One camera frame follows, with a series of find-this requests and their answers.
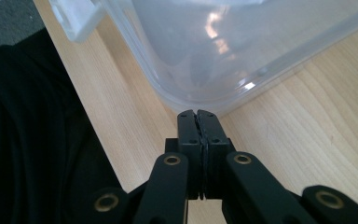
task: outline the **clear plastic container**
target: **clear plastic container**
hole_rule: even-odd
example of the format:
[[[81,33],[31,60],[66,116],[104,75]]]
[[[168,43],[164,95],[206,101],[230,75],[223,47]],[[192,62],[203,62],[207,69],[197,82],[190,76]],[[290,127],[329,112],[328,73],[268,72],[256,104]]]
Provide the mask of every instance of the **clear plastic container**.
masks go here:
[[[224,114],[358,29],[358,0],[99,2],[176,112]]]

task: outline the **gray carpet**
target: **gray carpet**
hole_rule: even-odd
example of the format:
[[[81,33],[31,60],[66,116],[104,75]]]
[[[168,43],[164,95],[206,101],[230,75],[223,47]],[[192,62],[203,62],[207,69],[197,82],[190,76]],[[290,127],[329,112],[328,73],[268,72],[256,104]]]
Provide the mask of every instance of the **gray carpet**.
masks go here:
[[[0,46],[16,44],[43,27],[32,0],[0,1]]]

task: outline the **black fabric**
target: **black fabric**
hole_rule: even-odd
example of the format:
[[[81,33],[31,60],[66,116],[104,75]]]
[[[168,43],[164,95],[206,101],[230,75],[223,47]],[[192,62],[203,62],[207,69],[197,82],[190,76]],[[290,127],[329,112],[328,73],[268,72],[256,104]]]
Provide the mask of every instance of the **black fabric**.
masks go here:
[[[0,223],[82,223],[117,181],[46,30],[0,47]]]

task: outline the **wooden table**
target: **wooden table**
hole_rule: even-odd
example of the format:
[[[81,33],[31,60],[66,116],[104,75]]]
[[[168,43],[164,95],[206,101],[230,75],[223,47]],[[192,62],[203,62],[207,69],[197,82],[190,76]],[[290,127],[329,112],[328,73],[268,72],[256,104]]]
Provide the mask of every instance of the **wooden table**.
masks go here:
[[[176,137],[175,114],[109,18],[85,43],[72,43],[48,1],[34,1],[118,179],[124,190],[136,188],[165,138]],[[358,32],[294,71],[221,118],[226,134],[291,191],[322,184],[358,202]],[[225,223],[220,202],[190,202],[188,223]]]

